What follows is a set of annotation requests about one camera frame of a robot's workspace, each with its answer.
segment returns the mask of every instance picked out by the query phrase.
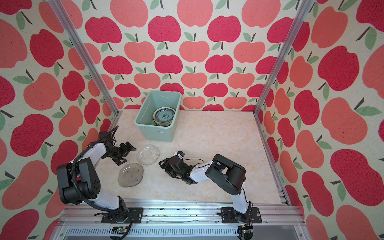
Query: table surface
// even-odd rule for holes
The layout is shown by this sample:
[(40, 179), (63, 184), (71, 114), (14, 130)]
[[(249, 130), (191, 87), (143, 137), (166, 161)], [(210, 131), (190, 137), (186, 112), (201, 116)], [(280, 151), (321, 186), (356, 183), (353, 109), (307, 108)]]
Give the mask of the table surface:
[[(244, 185), (247, 200), (255, 204), (281, 204), (252, 112), (180, 111), (172, 142), (145, 139), (140, 128), (134, 125), (137, 113), (135, 109), (124, 110), (115, 135), (118, 142), (129, 141), (137, 151), (130, 152), (126, 157), (127, 162), (120, 166), (110, 158), (105, 158), (96, 167), (104, 190), (131, 199), (231, 202), (230, 195), (213, 181), (187, 185), (180, 179), (171, 178), (158, 164), (177, 151), (185, 153), (184, 159), (199, 158), (204, 163), (211, 161), (215, 154), (221, 154), (247, 171)], [(120, 170), (126, 164), (137, 162), (136, 157), (146, 144), (158, 147), (160, 157), (152, 165), (143, 165), (144, 176), (138, 185), (120, 186)], [(186, 161), (189, 165), (198, 162)]]

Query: wall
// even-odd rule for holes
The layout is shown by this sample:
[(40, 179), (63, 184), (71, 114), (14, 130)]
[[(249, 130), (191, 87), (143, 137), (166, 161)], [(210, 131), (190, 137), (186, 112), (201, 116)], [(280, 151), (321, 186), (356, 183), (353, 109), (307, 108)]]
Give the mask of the wall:
[(85, 0), (76, 28), (100, 50), (96, 66), (114, 80), (119, 109), (160, 89), (181, 92), (186, 110), (252, 111), (296, 15), (289, 2)]
[(112, 116), (48, 2), (2, 1), (0, 12), (0, 239), (48, 239), (65, 207), (56, 167)]
[(305, 18), (310, 40), (286, 57), (288, 79), (272, 85), (258, 115), (313, 240), (384, 237), (379, 2), (318, 0)]

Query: red apple print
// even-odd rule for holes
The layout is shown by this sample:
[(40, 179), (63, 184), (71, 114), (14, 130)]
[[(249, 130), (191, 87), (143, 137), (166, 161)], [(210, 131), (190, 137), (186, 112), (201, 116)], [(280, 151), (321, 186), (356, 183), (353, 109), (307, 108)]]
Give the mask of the red apple print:
[(108, 56), (103, 60), (103, 67), (105, 71), (110, 74), (131, 74), (132, 65), (131, 63), (123, 56)]
[(279, 0), (248, 0), (242, 9), (242, 19), (251, 28), (264, 28), (275, 20), (279, 12)]
[(205, 62), (205, 69), (209, 73), (229, 73), (233, 68), (233, 60), (229, 55), (214, 55)]
[(129, 59), (137, 63), (151, 63), (155, 59), (155, 48), (150, 42), (141, 43), (127, 42), (124, 46), (124, 52)]
[(295, 142), (295, 129), (291, 126), (291, 122), (288, 118), (280, 119), (277, 124), (277, 131), (279, 132), (284, 145), (286, 147), (292, 147)]
[(351, 149), (338, 150), (331, 156), (331, 167), (356, 201), (366, 206), (383, 202), (383, 179), (364, 155)]
[(100, 113), (100, 104), (97, 100), (91, 98), (84, 108), (84, 118), (88, 124), (96, 121), (97, 115)]
[(205, 106), (203, 108), (203, 111), (224, 111), (224, 108), (220, 104), (216, 104), (216, 105), (210, 104)]
[(42, 73), (24, 89), (24, 100), (33, 109), (42, 111), (53, 107), (61, 97), (60, 85), (49, 73)]
[(49, 240), (49, 238), (51, 237), (51, 235), (53, 233), (53, 230), (55, 229), (55, 227), (57, 225), (57, 222), (60, 220), (61, 220), (60, 218), (57, 218), (57, 219), (53, 220), (53, 222), (51, 222), (51, 224), (45, 230), (45, 234), (44, 234), (44, 237), (42, 240)]
[(5, 142), (0, 138), (0, 165), (2, 165), (7, 158), (8, 151)]
[(273, 90), (269, 89), (268, 95), (265, 98), (265, 104), (267, 107), (272, 106), (273, 103)]
[(259, 84), (253, 85), (248, 89), (247, 95), (250, 98), (258, 98), (260, 97), (263, 89), (264, 89), (264, 84), (259, 83)]
[(72, 137), (83, 125), (83, 113), (76, 106), (70, 106), (59, 122), (59, 131), (65, 137)]
[(40, 114), (31, 114), (12, 132), (11, 148), (19, 156), (28, 157), (39, 151), (45, 139), (53, 132), (49, 118)]
[(115, 87), (116, 94), (123, 98), (138, 98), (140, 97), (140, 90), (135, 85), (128, 84), (119, 84)]
[(301, 181), (316, 211), (325, 217), (330, 216), (333, 213), (333, 199), (321, 176), (307, 171), (303, 173)]
[(336, 212), (336, 223), (347, 240), (378, 239), (367, 216), (353, 206), (341, 206)]
[[(292, 18), (282, 18), (272, 24), (271, 28), (268, 30), (267, 39), (270, 43), (283, 43), (285, 38), (288, 35), (289, 29), (293, 23)], [(310, 25), (307, 22), (304, 22), (301, 25), (301, 28), (293, 41), (292, 47), (295, 51), (301, 51), (304, 46), (307, 44), (308, 38), (310, 36)]]
[(359, 74), (359, 60), (344, 46), (330, 50), (320, 61), (317, 73), (335, 91), (349, 88)]
[(361, 142), (368, 132), (364, 118), (343, 98), (334, 98), (325, 105), (321, 123), (333, 139), (347, 145)]
[(180, 0), (177, 4), (177, 15), (187, 26), (205, 26), (213, 12), (211, 0)]
[(266, 141), (268, 143), (269, 149), (271, 149), (273, 159), (275, 162), (279, 161), (279, 149), (276, 146), (275, 139), (273, 137), (269, 137)]
[(141, 105), (127, 105), (124, 109), (140, 109)]
[(257, 114), (257, 117), (259, 118), (260, 124), (263, 124), (263, 110), (259, 111), (259, 113)]
[(289, 72), (288, 63), (286, 61), (283, 62), (283, 65), (280, 68), (279, 73), (277, 74), (276, 78), (279, 84), (285, 83), (285, 80), (287, 80)]
[(100, 132), (107, 132), (110, 125), (111, 121), (108, 118), (104, 119), (103, 124), (100, 126)]
[(184, 94), (183, 87), (178, 83), (166, 83), (160, 87), (161, 91), (179, 92)]
[(0, 76), (0, 108), (10, 104), (15, 99), (15, 89), (12, 84)]
[(207, 97), (224, 97), (228, 93), (225, 83), (211, 83), (205, 86), (204, 95)]
[(148, 35), (155, 42), (177, 42), (181, 36), (181, 28), (172, 16), (154, 17), (148, 23)]
[(72, 64), (72, 66), (74, 68), (76, 68), (77, 70), (84, 70), (85, 69), (85, 65), (84, 65), (83, 61), (81, 60), (80, 55), (75, 48), (71, 48), (68, 51), (68, 58)]
[(362, 0), (357, 14), (356, 20), (359, 23), (370, 23), (377, 30), (384, 31), (384, 6), (381, 0)]
[(312, 96), (310, 90), (304, 90), (297, 94), (293, 107), (306, 125), (314, 124), (319, 118), (319, 101)]
[(84, 89), (84, 79), (78, 72), (70, 71), (63, 80), (63, 93), (70, 101), (76, 101)]
[(381, 122), (379, 126), (379, 137), (384, 142), (384, 120)]
[(101, 61), (101, 55), (97, 47), (95, 47), (92, 43), (84, 43), (87, 48), (88, 53), (91, 55), (94, 64), (99, 64)]
[(276, 59), (277, 58), (273, 56), (261, 59), (256, 65), (256, 72), (258, 74), (270, 74), (273, 66), (275, 65)]
[[(25, 219), (28, 221), (23, 224), (23, 230), (20, 231), (20, 223)], [(35, 209), (28, 209), (14, 215), (8, 220), (0, 234), (0, 239), (24, 240), (27, 239), (32, 230), (39, 221), (39, 212)]]
[(308, 228), (312, 240), (329, 239), (323, 222), (315, 215), (309, 215), (305, 220), (305, 225)]
[(327, 7), (319, 14), (313, 25), (312, 42), (317, 43), (319, 48), (334, 45), (343, 35), (347, 24), (348, 16), (345, 13)]
[(34, 59), (46, 68), (52, 67), (57, 60), (64, 57), (60, 41), (45, 29), (41, 29), (39, 34), (31, 36), (29, 48)]
[[(241, 109), (241, 111), (244, 111), (244, 112), (253, 112), (254, 109), (255, 109), (256, 105), (248, 105), (248, 106), (245, 106)], [(261, 122), (263, 122), (263, 113), (261, 113)]]
[(303, 218), (305, 218), (303, 204), (301, 203), (301, 201), (299, 199), (299, 195), (297, 194), (296, 189), (294, 187), (292, 187), (291, 185), (285, 185), (285, 189), (288, 193), (288, 196), (289, 196), (289, 199), (290, 199), (292, 205), (299, 206), (300, 213), (303, 216)]
[(12, 1), (12, 3), (7, 0), (0, 1), (0, 12), (7, 15), (13, 15), (17, 13), (20, 9), (30, 9), (31, 7), (31, 0), (17, 0)]
[(18, 61), (24, 61), (27, 56), (26, 44), (23, 37), (12, 25), (0, 19), (0, 68), (13, 68)]
[(52, 155), (51, 171), (56, 175), (57, 167), (72, 161), (79, 152), (77, 143), (72, 140), (66, 140), (60, 143), (59, 149)]
[(159, 73), (180, 73), (183, 63), (176, 55), (161, 55), (155, 60), (155, 68)]
[(122, 38), (117, 24), (107, 17), (91, 17), (85, 23), (85, 31), (97, 43), (119, 43)]
[(208, 26), (208, 38), (213, 42), (226, 41), (232, 43), (240, 36), (241, 26), (235, 16), (219, 16)]
[(48, 2), (39, 3), (39, 13), (45, 24), (56, 33), (63, 33), (64, 28)]
[(368, 59), (362, 73), (362, 82), (368, 88), (377, 91), (379, 97), (384, 99), (384, 45), (379, 47)]
[(39, 195), (41, 187), (48, 180), (48, 175), (48, 167), (44, 162), (39, 160), (28, 162), (16, 180), (4, 192), (3, 207), (15, 210), (26, 206)]
[(143, 0), (112, 0), (113, 17), (126, 27), (144, 27), (148, 20), (148, 8)]
[(77, 5), (71, 0), (61, 0), (61, 3), (63, 4), (65, 11), (69, 15), (74, 27), (76, 29), (81, 28), (81, 26), (83, 25), (83, 16)]

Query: pink apple print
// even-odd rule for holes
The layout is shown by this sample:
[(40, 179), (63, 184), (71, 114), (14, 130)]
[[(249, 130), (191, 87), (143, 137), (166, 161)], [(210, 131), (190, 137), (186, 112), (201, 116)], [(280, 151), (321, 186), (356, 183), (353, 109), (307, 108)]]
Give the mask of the pink apple print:
[(119, 43), (122, 38), (117, 24), (107, 17), (91, 17), (85, 23), (85, 31), (97, 43)]
[(158, 42), (177, 42), (181, 36), (181, 28), (177, 20), (172, 16), (154, 17), (148, 23), (149, 37)]
[(226, 41), (228, 43), (234, 42), (241, 32), (241, 25), (239, 19), (235, 16), (219, 16), (212, 20), (208, 26), (208, 37), (213, 42)]
[(108, 56), (103, 60), (103, 67), (105, 71), (110, 74), (131, 74), (132, 65), (131, 63), (123, 56)]

